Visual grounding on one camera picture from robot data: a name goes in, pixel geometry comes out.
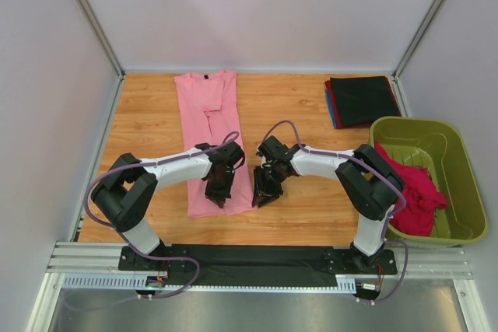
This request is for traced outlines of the pink t-shirt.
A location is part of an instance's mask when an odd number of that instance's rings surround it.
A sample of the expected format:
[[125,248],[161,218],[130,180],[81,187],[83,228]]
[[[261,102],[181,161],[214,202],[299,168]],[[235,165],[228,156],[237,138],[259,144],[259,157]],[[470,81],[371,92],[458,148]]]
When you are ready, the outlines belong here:
[[[241,132],[235,71],[223,70],[207,75],[190,72],[175,77],[174,83],[185,149],[200,143],[219,145],[230,132]],[[237,215],[255,209],[247,164],[235,171],[231,198],[222,207],[205,196],[205,182],[189,180],[187,185],[190,218]]]

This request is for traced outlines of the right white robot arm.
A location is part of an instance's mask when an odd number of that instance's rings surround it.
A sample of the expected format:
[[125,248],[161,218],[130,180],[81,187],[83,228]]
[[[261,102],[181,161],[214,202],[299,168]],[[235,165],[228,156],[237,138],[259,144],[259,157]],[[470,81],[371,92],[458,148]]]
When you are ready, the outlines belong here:
[[271,135],[258,146],[257,155],[261,165],[254,169],[253,206],[261,208],[283,196],[282,183],[292,176],[337,180],[359,214],[351,261],[361,268],[377,260],[396,204],[403,208],[406,200],[402,178],[374,147],[362,144],[344,152],[300,143],[288,147]]

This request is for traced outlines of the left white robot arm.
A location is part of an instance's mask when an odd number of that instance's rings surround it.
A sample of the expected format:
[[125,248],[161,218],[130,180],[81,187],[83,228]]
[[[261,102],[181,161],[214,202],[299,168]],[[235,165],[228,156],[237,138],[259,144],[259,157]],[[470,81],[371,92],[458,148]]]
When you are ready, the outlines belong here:
[[201,143],[186,152],[159,159],[137,159],[126,153],[89,187],[89,199],[128,246],[147,260],[168,261],[167,248],[146,220],[153,195],[188,180],[206,182],[204,196],[222,208],[231,198],[235,172],[245,161],[236,142]]

